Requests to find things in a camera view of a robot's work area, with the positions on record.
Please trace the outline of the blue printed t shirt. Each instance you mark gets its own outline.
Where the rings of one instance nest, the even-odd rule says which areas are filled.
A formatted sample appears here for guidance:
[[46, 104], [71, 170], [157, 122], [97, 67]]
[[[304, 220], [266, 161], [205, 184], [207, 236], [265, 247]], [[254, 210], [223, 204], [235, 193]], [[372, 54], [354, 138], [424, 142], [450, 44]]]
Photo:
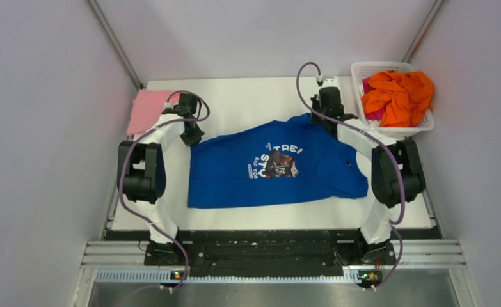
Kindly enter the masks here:
[[192, 146], [187, 204], [224, 209], [358, 199], [368, 188], [356, 150], [302, 114]]

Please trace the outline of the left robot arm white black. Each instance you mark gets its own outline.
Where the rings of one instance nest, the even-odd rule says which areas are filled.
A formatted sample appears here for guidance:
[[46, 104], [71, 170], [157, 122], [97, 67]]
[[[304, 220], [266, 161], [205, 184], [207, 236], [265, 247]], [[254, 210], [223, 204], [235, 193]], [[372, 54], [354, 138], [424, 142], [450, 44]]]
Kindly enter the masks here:
[[176, 139], [187, 147], [197, 145], [204, 135], [198, 122], [210, 115], [201, 116], [201, 109], [210, 108], [195, 93], [179, 90], [175, 94], [179, 101], [167, 101], [157, 123], [134, 141], [122, 141], [118, 146], [118, 198], [128, 213], [147, 225], [147, 265], [189, 265], [188, 253], [177, 240], [179, 228], [164, 198], [167, 175], [163, 153]]

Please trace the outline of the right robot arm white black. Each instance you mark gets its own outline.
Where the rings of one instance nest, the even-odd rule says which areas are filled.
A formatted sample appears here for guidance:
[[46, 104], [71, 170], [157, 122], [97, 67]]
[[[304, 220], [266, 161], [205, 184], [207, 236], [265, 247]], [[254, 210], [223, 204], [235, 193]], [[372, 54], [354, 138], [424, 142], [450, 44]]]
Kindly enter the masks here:
[[349, 261], [373, 263], [388, 253], [392, 228], [403, 220], [406, 204], [425, 189], [417, 146], [366, 129], [357, 116], [345, 113], [336, 86], [319, 88], [311, 102], [311, 122], [370, 161], [374, 203], [357, 229]]

